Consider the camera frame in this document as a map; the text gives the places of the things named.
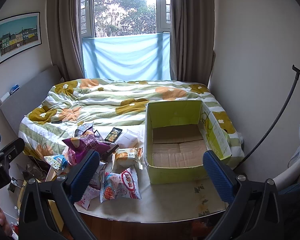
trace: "wall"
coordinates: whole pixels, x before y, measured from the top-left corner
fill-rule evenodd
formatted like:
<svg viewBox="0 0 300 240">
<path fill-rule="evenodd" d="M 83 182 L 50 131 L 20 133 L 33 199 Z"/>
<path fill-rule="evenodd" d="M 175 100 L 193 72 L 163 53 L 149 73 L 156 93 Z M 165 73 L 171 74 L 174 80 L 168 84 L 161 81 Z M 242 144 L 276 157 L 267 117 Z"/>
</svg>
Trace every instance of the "wall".
<svg viewBox="0 0 300 240">
<path fill-rule="evenodd" d="M 300 7 L 295 0 L 217 0 L 216 61 L 210 89 L 243 134 L 247 154 L 279 113 L 300 69 Z M 281 119 L 242 165 L 264 181 L 287 168 L 299 145 L 300 79 Z"/>
<path fill-rule="evenodd" d="M 0 98 L 9 91 L 13 85 L 19 84 L 21 86 L 51 65 L 46 27 L 46 0 L 7 0 L 0 10 L 0 20 L 21 13 L 37 11 L 41 12 L 42 44 L 21 52 L 0 64 Z M 0 134 L 2 137 L 0 150 L 17 137 L 1 111 Z M 16 162 L 25 167 L 28 161 L 29 159 L 26 156 L 23 154 L 19 155 L 11 163 L 10 176 L 21 179 L 22 174 L 19 172 Z M 17 211 L 14 210 L 14 206 L 17 203 L 18 193 L 13 194 L 5 187 L 0 190 L 0 199 L 0 206 L 3 211 L 12 217 L 16 217 Z"/>
</svg>

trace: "curtain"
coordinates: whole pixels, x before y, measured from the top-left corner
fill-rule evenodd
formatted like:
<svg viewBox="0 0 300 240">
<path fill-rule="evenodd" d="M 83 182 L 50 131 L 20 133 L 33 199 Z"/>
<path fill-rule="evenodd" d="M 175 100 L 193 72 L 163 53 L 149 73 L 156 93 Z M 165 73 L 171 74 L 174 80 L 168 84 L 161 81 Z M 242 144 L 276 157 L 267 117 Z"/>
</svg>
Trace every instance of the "curtain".
<svg viewBox="0 0 300 240">
<path fill-rule="evenodd" d="M 170 34 L 82 39 L 86 78 L 170 80 Z"/>
<path fill-rule="evenodd" d="M 47 0 L 51 60 L 66 81 L 84 77 L 79 5 L 79 0 Z"/>
<path fill-rule="evenodd" d="M 214 56 L 214 0 L 171 0 L 172 80 L 208 85 Z"/>
</svg>

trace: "floral blanket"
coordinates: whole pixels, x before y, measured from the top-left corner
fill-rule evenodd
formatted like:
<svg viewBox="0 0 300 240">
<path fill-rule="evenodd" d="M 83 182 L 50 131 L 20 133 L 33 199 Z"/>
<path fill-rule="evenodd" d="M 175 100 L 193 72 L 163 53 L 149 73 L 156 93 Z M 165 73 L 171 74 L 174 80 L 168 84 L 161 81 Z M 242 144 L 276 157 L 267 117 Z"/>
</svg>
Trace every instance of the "floral blanket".
<svg viewBox="0 0 300 240">
<path fill-rule="evenodd" d="M 94 125 L 138 125 L 145 122 L 146 104 L 159 100 L 202 100 L 229 134 L 232 156 L 243 157 L 241 142 L 229 117 L 202 84 L 179 81 L 118 82 L 78 79 L 51 88 L 42 104 L 26 115 L 19 128 L 25 154 L 42 159 L 64 154 L 63 139 L 85 122 Z"/>
</svg>

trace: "finger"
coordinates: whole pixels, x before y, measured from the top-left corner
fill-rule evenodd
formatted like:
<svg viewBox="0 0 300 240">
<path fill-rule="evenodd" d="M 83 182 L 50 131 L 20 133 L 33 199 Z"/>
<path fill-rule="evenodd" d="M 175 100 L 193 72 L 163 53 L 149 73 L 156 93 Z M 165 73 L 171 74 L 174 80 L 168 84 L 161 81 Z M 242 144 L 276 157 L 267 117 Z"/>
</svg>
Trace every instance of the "finger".
<svg viewBox="0 0 300 240">
<path fill-rule="evenodd" d="M 7 236 L 12 236 L 12 228 L 9 225 L 7 220 L 6 220 L 5 224 L 3 225 L 2 229 Z"/>
<path fill-rule="evenodd" d="M 6 220 L 7 220 L 6 216 L 4 215 L 2 209 L 0 208 L 0 225 L 3 226 Z"/>
</svg>

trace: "framed picture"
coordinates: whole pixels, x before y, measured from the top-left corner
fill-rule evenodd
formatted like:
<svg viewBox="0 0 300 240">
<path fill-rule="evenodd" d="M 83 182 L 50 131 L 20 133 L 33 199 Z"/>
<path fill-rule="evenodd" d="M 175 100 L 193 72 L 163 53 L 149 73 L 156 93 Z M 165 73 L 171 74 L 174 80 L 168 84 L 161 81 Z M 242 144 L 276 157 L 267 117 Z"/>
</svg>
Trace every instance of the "framed picture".
<svg viewBox="0 0 300 240">
<path fill-rule="evenodd" d="M 40 12 L 0 20 L 0 63 L 40 44 Z"/>
</svg>

